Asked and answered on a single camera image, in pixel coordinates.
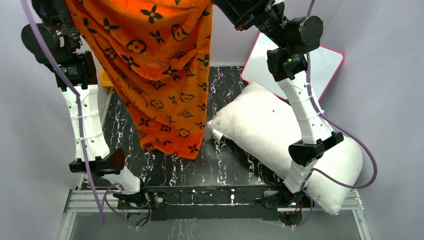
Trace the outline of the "orange patterned pillowcase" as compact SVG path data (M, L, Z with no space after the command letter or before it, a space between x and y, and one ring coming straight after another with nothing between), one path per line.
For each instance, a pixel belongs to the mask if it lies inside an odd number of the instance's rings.
M142 149L196 159L207 121L213 2L65 4L125 103Z

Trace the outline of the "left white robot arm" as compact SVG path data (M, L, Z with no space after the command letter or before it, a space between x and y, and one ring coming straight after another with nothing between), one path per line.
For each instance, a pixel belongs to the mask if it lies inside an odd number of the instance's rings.
M36 61L46 66L66 102L73 128L75 159L69 164L72 173L92 174L109 181L121 195L130 196L137 208L149 203L149 194L125 164L122 149L110 150L101 126L98 107L99 86L93 55L81 52L82 40L71 13L63 0L24 1L28 17L37 14L21 30L24 46Z

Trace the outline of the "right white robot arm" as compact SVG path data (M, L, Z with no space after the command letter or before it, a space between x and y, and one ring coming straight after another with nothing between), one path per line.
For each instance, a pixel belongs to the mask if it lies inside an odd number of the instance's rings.
M286 95L301 131L301 140L288 148L292 164L284 180L287 190L281 194L286 206L295 207L316 161L344 140L324 119L309 76L310 52L320 47L324 23L311 13L287 18L282 0L216 0L214 4L236 30L256 27L276 44L266 53L267 68ZM296 78L300 72L308 76Z

